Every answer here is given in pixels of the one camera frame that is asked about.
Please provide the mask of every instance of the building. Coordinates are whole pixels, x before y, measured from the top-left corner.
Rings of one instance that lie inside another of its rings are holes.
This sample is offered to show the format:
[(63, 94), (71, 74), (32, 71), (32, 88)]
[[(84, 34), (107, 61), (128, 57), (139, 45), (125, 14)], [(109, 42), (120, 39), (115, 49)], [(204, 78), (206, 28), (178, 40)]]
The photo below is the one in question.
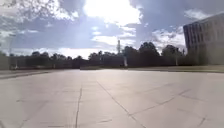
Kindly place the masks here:
[(188, 52), (200, 54), (209, 63), (224, 63), (224, 13), (184, 27)]

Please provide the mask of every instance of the ground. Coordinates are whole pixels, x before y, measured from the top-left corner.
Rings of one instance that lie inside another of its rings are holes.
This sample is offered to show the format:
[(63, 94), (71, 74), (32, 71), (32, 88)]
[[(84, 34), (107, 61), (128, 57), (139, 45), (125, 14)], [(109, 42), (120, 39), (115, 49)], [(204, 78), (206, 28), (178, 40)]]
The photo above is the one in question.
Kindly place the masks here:
[(66, 70), (0, 80), (0, 128), (223, 128), (224, 74)]

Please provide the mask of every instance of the lamp post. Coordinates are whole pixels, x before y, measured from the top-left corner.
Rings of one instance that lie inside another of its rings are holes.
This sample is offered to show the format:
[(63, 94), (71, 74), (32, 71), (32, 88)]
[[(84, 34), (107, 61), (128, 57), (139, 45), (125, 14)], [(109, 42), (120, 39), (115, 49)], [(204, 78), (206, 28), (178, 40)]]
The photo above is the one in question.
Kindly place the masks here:
[(12, 43), (14, 41), (14, 37), (16, 37), (15, 34), (10, 34), (9, 35), (10, 37), (12, 37), (12, 41), (9, 42), (9, 69), (11, 70), (12, 67), (11, 67), (11, 63), (12, 63), (12, 57), (11, 57), (11, 54), (12, 54)]

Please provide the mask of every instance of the sun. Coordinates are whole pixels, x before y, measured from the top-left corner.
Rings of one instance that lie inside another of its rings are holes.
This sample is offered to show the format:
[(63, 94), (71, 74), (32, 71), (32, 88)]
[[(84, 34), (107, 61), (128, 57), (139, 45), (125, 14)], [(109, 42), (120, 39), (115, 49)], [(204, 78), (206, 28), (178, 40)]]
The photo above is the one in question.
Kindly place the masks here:
[(87, 16), (101, 18), (106, 23), (119, 26), (140, 23), (141, 12), (129, 0), (86, 0), (83, 9)]

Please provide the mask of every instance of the pole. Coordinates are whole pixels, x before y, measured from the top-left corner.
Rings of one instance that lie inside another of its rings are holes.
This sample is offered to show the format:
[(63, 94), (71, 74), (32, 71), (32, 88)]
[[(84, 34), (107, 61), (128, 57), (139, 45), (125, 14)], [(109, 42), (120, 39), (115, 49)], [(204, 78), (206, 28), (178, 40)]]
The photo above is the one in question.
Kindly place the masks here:
[[(10, 34), (9, 36), (14, 38), (16, 35), (15, 34)], [(12, 67), (11, 67), (11, 63), (12, 63), (12, 61), (11, 61), (12, 60), (11, 54), (12, 54), (12, 43), (13, 43), (13, 40), (14, 39), (12, 39), (12, 41), (9, 42), (9, 70), (12, 69)]]
[(178, 48), (176, 48), (176, 50), (175, 50), (175, 61), (176, 61), (176, 66), (178, 66), (177, 51), (178, 51)]

